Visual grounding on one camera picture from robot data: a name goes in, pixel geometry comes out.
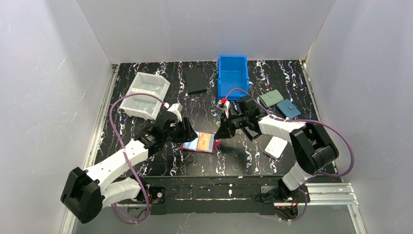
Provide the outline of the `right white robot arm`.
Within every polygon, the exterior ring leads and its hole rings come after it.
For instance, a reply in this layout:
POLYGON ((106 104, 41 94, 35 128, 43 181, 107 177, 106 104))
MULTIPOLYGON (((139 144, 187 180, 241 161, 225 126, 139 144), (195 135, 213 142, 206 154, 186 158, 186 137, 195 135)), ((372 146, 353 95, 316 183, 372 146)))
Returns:
POLYGON ((279 195, 296 192, 308 179, 338 157, 335 144, 321 124, 278 120, 249 96, 238 99, 238 109, 230 107, 230 102, 224 98, 218 101, 217 107, 223 113, 214 136, 216 140, 233 138, 236 131, 241 129, 249 140, 269 135, 292 144, 296 163, 278 181, 279 195))

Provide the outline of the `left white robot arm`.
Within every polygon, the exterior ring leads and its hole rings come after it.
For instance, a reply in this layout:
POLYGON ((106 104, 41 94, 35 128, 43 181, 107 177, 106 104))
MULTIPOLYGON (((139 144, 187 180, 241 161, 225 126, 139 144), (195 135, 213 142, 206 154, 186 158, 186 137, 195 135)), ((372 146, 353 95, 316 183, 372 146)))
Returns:
POLYGON ((173 112, 160 114, 156 122, 147 126, 119 151, 102 162, 69 172, 60 201, 83 224, 92 221, 103 207, 122 200, 135 199, 148 193, 141 179, 128 177, 117 182, 124 172, 161 151, 167 141, 175 144, 197 138, 187 117, 173 112))

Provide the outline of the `red card holder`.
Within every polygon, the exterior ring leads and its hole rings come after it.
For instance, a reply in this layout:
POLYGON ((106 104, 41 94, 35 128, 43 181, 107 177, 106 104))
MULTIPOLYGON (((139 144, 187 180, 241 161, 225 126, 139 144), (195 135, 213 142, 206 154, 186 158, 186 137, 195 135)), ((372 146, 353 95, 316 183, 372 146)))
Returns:
POLYGON ((216 140, 213 133, 195 132, 197 138, 191 142, 185 142, 181 145, 184 151, 214 154, 215 149, 220 145, 221 141, 216 140))

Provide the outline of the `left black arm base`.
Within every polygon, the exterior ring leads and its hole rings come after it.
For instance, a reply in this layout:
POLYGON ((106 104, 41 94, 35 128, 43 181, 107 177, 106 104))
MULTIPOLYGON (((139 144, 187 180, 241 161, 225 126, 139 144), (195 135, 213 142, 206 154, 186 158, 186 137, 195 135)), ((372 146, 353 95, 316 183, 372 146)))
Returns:
MULTIPOLYGON (((148 189, 147 194, 148 194, 150 205, 161 205, 161 204, 165 204, 166 202, 166 187, 164 186, 152 186, 148 189)), ((117 205, 137 207, 137 208, 146 207, 146 203, 144 201, 144 197, 141 192, 138 194, 138 197, 135 200, 133 199, 122 200, 117 205)))

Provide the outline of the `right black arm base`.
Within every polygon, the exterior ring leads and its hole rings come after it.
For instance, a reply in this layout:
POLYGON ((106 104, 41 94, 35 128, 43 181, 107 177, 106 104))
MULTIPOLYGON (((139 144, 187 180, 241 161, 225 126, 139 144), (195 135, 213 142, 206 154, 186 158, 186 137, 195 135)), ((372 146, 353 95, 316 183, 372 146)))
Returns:
POLYGON ((260 203, 287 203, 286 206, 276 206, 275 210, 281 221, 291 223, 302 218, 310 202, 309 194, 304 188, 301 185, 290 191, 276 186, 267 192, 258 193, 255 200, 260 203))

